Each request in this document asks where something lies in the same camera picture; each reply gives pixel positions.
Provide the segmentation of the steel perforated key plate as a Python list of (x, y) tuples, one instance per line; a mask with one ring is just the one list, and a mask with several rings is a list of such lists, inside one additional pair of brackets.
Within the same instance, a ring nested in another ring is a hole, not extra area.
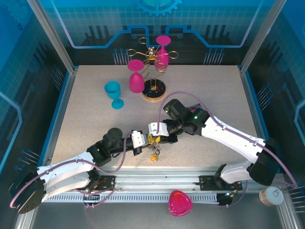
[(152, 144), (148, 148), (152, 151), (152, 154), (157, 154), (157, 155), (160, 154), (161, 149), (160, 149), (160, 145), (159, 144), (158, 145), (153, 145)]

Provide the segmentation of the blue plastic goblet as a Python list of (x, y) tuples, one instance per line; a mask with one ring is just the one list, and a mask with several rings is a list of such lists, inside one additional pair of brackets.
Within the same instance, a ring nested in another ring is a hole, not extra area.
[(104, 86), (107, 96), (112, 99), (112, 108), (121, 109), (124, 106), (124, 101), (121, 97), (121, 87), (117, 81), (107, 82)]

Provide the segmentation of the pink plastic goblet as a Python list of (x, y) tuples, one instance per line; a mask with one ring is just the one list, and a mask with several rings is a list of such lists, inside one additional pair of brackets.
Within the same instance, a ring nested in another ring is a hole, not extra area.
[(133, 74), (129, 78), (129, 89), (132, 93), (139, 94), (144, 90), (144, 79), (140, 71), (144, 68), (144, 64), (140, 60), (131, 60), (127, 67)]
[(154, 66), (158, 70), (165, 70), (169, 65), (169, 56), (165, 46), (171, 43), (171, 38), (160, 35), (156, 38), (156, 42), (161, 48), (156, 52)]

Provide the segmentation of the pink plastic bowl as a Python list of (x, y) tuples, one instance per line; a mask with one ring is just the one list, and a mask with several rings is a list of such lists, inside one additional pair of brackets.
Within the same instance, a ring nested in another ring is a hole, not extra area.
[(174, 190), (168, 201), (169, 212), (176, 217), (188, 214), (192, 208), (193, 203), (190, 197), (182, 191)]

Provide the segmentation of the white lidded brown jar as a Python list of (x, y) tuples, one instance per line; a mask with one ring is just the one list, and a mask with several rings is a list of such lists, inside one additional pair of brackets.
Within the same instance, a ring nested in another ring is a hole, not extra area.
[(278, 206), (283, 203), (284, 196), (277, 187), (268, 187), (259, 192), (259, 199), (266, 206)]

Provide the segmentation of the aluminium mounting rail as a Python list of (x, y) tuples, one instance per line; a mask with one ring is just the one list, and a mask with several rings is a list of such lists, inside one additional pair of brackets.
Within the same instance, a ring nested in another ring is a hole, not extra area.
[(196, 193), (199, 176), (216, 171), (217, 167), (123, 167), (114, 174), (115, 188), (124, 193)]

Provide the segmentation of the aluminium frame side rail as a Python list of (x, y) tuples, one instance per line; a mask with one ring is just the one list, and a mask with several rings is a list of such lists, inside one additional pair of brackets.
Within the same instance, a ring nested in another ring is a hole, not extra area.
[(260, 138), (264, 138), (268, 140), (270, 138), (261, 108), (259, 106), (256, 93), (253, 87), (253, 83), (251, 81), (250, 75), (248, 71), (242, 73), (241, 66), (237, 66), (239, 69), (241, 81), (244, 87), (246, 99), (249, 105), (250, 113), (254, 122), (255, 130), (257, 136)]
[(78, 68), (78, 66), (75, 66), (74, 72), (67, 72), (65, 76), (41, 155), (37, 163), (38, 167), (51, 164)]

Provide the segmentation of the aluminium frame post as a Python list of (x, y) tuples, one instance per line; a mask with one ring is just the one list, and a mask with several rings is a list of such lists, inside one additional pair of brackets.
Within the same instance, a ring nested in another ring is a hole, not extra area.
[(36, 18), (38, 19), (47, 37), (51, 41), (53, 47), (55, 48), (56, 53), (60, 57), (67, 71), (70, 74), (74, 74), (75, 71), (74, 64), (72, 63), (72, 60), (70, 59), (62, 41), (60, 40), (59, 35), (57, 34), (42, 4), (38, 0), (26, 0), (26, 1), (31, 7)]
[(256, 34), (254, 41), (252, 42), (248, 52), (246, 53), (241, 66), (240, 74), (245, 74), (248, 67), (250, 66), (255, 55), (259, 51), (261, 45), (263, 44), (265, 38), (269, 34), (274, 22), (276, 21), (278, 15), (280, 14), (283, 6), (287, 0), (274, 0), (269, 12), (267, 13), (258, 33)]

